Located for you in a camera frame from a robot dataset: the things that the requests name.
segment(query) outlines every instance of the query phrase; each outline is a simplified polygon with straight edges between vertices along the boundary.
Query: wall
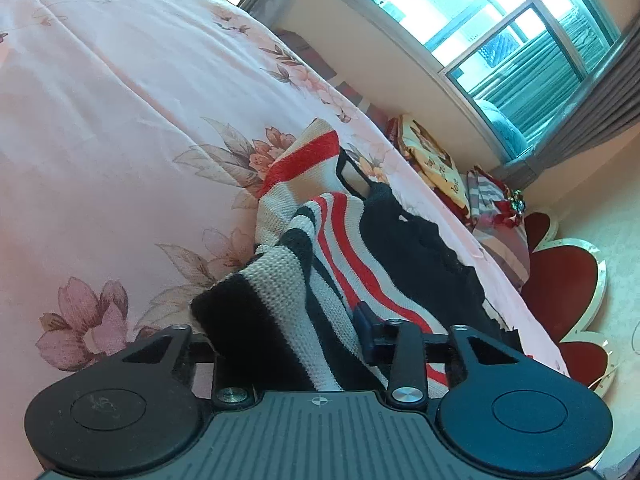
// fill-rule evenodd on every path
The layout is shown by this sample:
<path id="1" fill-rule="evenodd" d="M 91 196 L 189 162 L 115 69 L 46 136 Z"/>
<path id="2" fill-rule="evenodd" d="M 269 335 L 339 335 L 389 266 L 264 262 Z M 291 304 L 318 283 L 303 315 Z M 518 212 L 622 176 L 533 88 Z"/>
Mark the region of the wall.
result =
<path id="1" fill-rule="evenodd" d="M 600 1 L 620 29 L 640 10 L 640 0 Z M 499 164 L 480 133 L 439 85 L 385 34 L 342 1 L 296 0 L 278 25 L 303 36 L 373 103 L 389 113 L 413 114 L 462 170 L 474 164 L 490 170 Z M 587 178 L 621 148 L 620 142 L 612 142 L 612 146 L 588 155 L 588 166 L 574 163 L 559 172 L 545 172 L 542 183 L 532 190 L 536 202 L 553 202 L 545 195 L 567 192 Z M 572 178 L 557 181 L 558 176 L 566 174 Z"/>
<path id="2" fill-rule="evenodd" d="M 559 236 L 588 240 L 607 264 L 607 293 L 589 330 L 604 334 L 620 368 L 605 396 L 613 416 L 613 436 L 602 457 L 610 466 L 640 446 L 640 354 L 631 338 L 640 321 L 640 137 L 628 143 L 590 179 L 552 205 Z M 635 346 L 640 349 L 640 333 Z"/>

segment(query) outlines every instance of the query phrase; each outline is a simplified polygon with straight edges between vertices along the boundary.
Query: bed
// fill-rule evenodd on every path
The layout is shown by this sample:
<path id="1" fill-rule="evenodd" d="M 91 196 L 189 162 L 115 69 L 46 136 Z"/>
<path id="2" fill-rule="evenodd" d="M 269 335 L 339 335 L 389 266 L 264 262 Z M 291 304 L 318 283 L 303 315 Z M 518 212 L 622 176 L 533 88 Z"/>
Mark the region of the bed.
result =
<path id="1" fill-rule="evenodd" d="M 566 373 L 507 277 L 374 124 L 241 10 L 0 2 L 4 478 L 41 471 L 22 429 L 37 392 L 190 322 L 191 298 L 247 261 L 264 176 L 315 118 L 438 224 L 525 353 Z"/>

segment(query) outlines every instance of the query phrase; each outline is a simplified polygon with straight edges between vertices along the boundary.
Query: striped pillow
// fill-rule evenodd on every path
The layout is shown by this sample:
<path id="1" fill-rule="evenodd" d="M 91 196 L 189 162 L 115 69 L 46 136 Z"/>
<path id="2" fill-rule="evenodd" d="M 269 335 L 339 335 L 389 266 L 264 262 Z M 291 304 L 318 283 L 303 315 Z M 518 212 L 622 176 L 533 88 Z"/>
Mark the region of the striped pillow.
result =
<path id="1" fill-rule="evenodd" d="M 494 224 L 494 217 L 500 213 L 495 202 L 505 200 L 505 196 L 500 187 L 481 171 L 471 170 L 466 174 L 466 189 L 474 237 L 498 263 L 513 286 L 520 290 L 530 273 L 524 222 L 514 228 Z"/>
<path id="2" fill-rule="evenodd" d="M 365 115 L 380 129 L 385 131 L 388 114 L 371 104 L 371 101 L 356 92 L 337 72 L 331 68 L 327 62 L 315 51 L 304 38 L 289 30 L 276 30 L 278 36 L 293 52 L 298 54 L 302 61 L 308 64 L 318 75 L 325 79 L 338 92 L 344 95 L 355 106 L 362 110 Z"/>

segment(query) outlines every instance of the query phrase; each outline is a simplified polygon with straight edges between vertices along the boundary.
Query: metal screw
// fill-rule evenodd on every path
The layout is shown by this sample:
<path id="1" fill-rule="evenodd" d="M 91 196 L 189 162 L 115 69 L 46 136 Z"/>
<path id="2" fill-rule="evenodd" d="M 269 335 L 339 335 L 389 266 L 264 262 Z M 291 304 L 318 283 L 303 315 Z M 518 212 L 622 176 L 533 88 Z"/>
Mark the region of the metal screw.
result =
<path id="1" fill-rule="evenodd" d="M 422 400 L 424 394 L 418 388 L 402 386 L 401 388 L 393 390 L 391 396 L 398 402 L 410 404 L 411 402 L 418 402 L 419 400 Z"/>
<path id="2" fill-rule="evenodd" d="M 247 400 L 249 398 L 249 393 L 244 388 L 236 388 L 235 386 L 232 386 L 218 390 L 216 397 L 227 404 L 237 404 L 238 402 Z"/>

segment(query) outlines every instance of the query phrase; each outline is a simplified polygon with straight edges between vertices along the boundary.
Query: striped sweater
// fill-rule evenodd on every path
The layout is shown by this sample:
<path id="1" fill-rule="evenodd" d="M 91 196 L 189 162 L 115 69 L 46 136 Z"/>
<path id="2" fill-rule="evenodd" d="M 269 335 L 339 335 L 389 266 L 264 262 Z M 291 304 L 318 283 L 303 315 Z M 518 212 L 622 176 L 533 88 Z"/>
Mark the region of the striped sweater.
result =
<path id="1" fill-rule="evenodd" d="M 256 241 L 249 264 L 191 309 L 216 350 L 261 389 L 386 386 L 382 371 L 364 363 L 351 323 L 360 301 L 425 333 L 468 324 L 519 346 L 487 312 L 475 270 L 460 264 L 437 225 L 404 211 L 386 184 L 370 182 L 324 121 L 270 168 Z M 441 365 L 428 365 L 428 379 L 431 397 L 447 391 Z"/>

